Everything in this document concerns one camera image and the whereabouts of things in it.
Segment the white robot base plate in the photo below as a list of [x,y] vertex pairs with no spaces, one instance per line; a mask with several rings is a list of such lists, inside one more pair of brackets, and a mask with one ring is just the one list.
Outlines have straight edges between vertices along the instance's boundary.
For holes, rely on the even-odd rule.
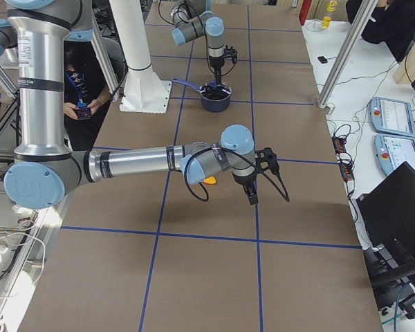
[[134,92],[124,90],[119,110],[121,112],[156,113],[164,114],[169,104],[172,82],[160,80],[154,84],[152,90],[146,89],[144,84],[138,82]]

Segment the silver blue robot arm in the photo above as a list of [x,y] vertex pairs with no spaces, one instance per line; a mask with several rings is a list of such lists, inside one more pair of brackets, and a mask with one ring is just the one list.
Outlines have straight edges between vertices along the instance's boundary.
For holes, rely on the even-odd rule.
[[214,88],[222,85],[222,67],[225,64],[226,45],[222,18],[211,11],[211,1],[177,1],[170,11],[174,25],[172,37],[178,46],[204,37],[207,60],[214,72]]
[[64,40],[90,30],[89,1],[9,1],[8,19],[17,31],[22,141],[4,178],[6,194],[32,210],[59,203],[86,183],[103,178],[178,171],[188,185],[231,171],[248,200],[258,201],[260,166],[251,132],[227,127],[213,145],[131,151],[71,151],[64,144]]

